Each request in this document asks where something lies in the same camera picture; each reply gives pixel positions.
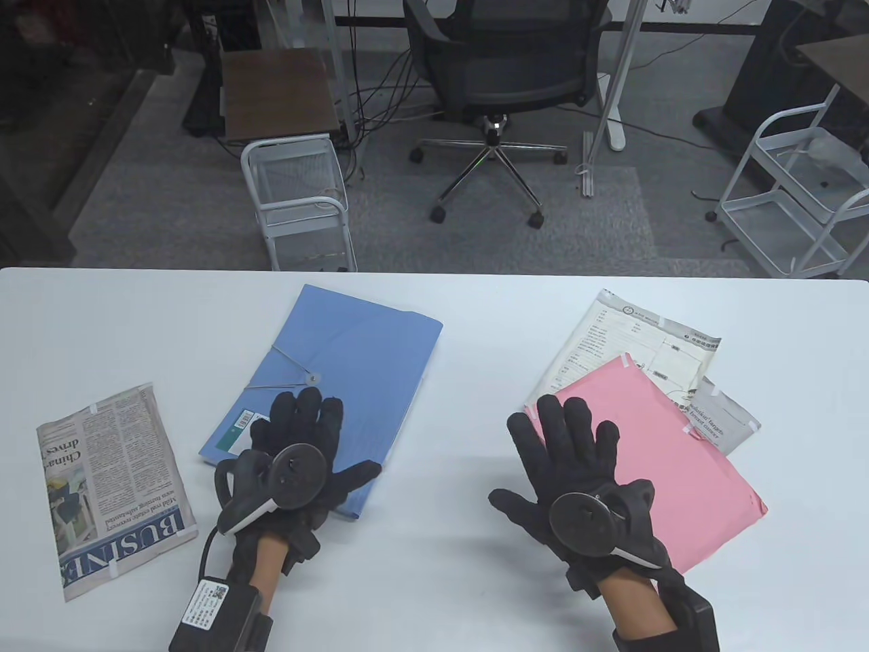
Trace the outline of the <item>person's left hand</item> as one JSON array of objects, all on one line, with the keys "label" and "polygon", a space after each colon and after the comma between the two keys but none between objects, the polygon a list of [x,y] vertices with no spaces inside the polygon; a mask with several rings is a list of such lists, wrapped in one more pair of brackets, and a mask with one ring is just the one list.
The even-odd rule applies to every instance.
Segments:
[{"label": "person's left hand", "polygon": [[227,574],[230,583],[251,583],[257,565],[257,548],[266,535],[274,535],[280,543],[289,546],[280,561],[283,575],[297,563],[313,558],[320,550],[314,532],[322,527],[329,513],[381,474],[382,466],[374,460],[334,470],[343,424],[344,404],[338,398],[323,398],[314,387],[302,389],[298,395],[282,392],[274,398],[269,418],[252,422],[251,448],[239,454],[236,460],[219,463],[215,469],[215,490],[221,508],[226,510],[233,504],[233,518],[242,520],[273,497],[267,476],[274,459],[285,448],[310,446],[316,448],[324,460],[323,485],[310,502],[296,509],[262,513],[236,531]]}]

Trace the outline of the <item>person's right hand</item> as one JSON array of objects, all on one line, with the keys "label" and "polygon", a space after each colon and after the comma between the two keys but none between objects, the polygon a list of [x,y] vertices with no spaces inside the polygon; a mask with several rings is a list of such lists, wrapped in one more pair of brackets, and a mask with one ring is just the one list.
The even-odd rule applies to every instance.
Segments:
[{"label": "person's right hand", "polygon": [[683,576],[654,535],[654,484],[616,481],[618,427],[610,421],[594,427],[580,397],[560,403],[543,395],[537,411],[541,433],[524,413],[508,419],[535,500],[497,488],[488,495],[491,506],[567,563],[571,589],[592,599],[600,596],[600,583],[621,569],[682,590]]}]

